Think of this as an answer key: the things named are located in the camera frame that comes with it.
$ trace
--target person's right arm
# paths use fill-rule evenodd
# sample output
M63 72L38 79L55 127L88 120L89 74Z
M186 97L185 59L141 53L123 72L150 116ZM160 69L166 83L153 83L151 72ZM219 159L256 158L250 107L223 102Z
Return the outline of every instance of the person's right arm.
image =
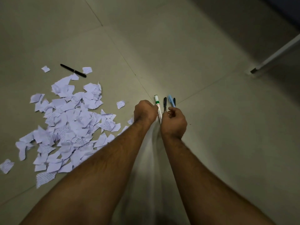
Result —
M187 122L178 108L163 113L161 134L191 224L274 224L210 172L181 141Z

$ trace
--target white marker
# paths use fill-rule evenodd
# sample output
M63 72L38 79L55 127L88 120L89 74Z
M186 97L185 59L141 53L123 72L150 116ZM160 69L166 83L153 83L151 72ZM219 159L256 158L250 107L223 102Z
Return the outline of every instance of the white marker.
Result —
M161 110L160 110L160 105L159 105L158 96L155 95L155 96L154 96L154 99L155 99L156 105L158 106L158 111L157 111L157 113L158 113L159 123L161 124L162 114L161 114Z

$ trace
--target hand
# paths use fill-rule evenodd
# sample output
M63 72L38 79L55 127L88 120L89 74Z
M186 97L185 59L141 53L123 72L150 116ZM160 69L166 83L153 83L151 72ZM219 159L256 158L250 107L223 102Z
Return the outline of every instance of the hand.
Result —
M163 113L160 131L163 137L171 136L181 139L187 129L187 121L180 109L169 107L168 112Z
M141 100L134 109L134 121L146 121L150 125L156 120L158 106L153 105L148 100Z

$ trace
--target black pen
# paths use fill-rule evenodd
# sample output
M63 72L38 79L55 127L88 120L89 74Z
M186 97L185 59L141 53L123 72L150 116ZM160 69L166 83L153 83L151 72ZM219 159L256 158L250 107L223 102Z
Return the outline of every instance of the black pen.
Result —
M70 70L71 72L76 73L76 74L78 74L78 75L80 75L80 76L86 78L86 74L81 73L81 72L78 72L77 70L74 70L74 69L72 69L72 68L70 68L70 67L68 67L68 66L66 66L66 65L63 65L63 64L60 64L60 65L61 65L62 67L64 67L64 68L66 68L67 70Z
M163 111L167 110L167 97L163 98Z

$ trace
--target person's left arm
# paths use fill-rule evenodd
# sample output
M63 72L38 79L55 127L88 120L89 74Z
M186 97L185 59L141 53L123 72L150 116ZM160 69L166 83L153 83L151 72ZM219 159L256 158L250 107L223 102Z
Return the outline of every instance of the person's left arm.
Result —
M108 224L157 110L149 101L140 101L134 123L66 175L21 224Z

